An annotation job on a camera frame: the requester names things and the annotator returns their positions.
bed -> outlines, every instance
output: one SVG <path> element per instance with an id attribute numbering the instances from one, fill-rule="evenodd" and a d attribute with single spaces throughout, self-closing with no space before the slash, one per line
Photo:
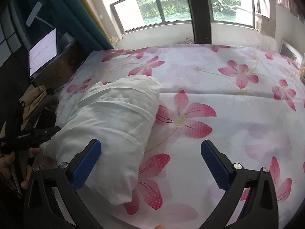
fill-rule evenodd
<path id="1" fill-rule="evenodd" d="M 231 162 L 270 168 L 283 228 L 305 197 L 305 87 L 299 67 L 274 52 L 221 45 L 91 53 L 59 93 L 57 125 L 64 125 L 81 93 L 100 81 L 150 75 L 162 91 L 132 201 L 107 207 L 84 187 L 83 202 L 105 228 L 197 229 L 224 194 L 200 154 L 201 142 L 210 139 Z M 247 194 L 245 189 L 230 223 Z"/>

air conditioner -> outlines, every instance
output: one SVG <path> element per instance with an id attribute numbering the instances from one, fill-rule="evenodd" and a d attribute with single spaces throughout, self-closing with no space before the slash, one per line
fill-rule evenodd
<path id="1" fill-rule="evenodd" d="M 281 49 L 279 52 L 281 55 L 292 58 L 295 60 L 298 66 L 301 66 L 303 56 L 286 41 L 282 41 Z"/>

blue gripper pad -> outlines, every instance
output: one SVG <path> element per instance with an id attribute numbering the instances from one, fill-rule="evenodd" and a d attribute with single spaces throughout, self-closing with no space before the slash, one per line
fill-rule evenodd
<path id="1" fill-rule="evenodd" d="M 229 172 L 210 145 L 205 141 L 201 144 L 201 155 L 211 171 L 218 187 L 228 191 L 230 189 Z"/>
<path id="2" fill-rule="evenodd" d="M 101 152 L 101 143 L 96 140 L 72 173 L 71 187 L 74 192 L 84 186 Z"/>

black pole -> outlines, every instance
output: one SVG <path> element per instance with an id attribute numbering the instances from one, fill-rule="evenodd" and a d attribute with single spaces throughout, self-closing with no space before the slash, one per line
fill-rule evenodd
<path id="1" fill-rule="evenodd" d="M 208 0 L 188 0 L 196 44 L 211 44 L 211 19 Z"/>

screw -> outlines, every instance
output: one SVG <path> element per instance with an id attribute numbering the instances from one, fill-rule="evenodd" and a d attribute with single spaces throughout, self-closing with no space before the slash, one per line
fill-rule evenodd
<path id="1" fill-rule="evenodd" d="M 39 171 L 39 166 L 35 166 L 35 167 L 33 168 L 33 171 L 34 171 L 34 172 Z"/>
<path id="2" fill-rule="evenodd" d="M 65 169 L 65 168 L 68 167 L 68 163 L 67 163 L 67 162 L 63 162 L 63 163 L 61 163 L 61 164 L 59 165 L 59 167 L 60 167 L 61 169 Z"/>
<path id="3" fill-rule="evenodd" d="M 241 168 L 242 168 L 242 165 L 239 164 L 239 163 L 236 163 L 236 164 L 234 164 L 234 168 L 235 168 L 235 169 L 241 169 Z"/>
<path id="4" fill-rule="evenodd" d="M 263 167 L 263 171 L 266 172 L 266 173 L 268 173 L 270 170 L 269 170 L 268 167 Z"/>

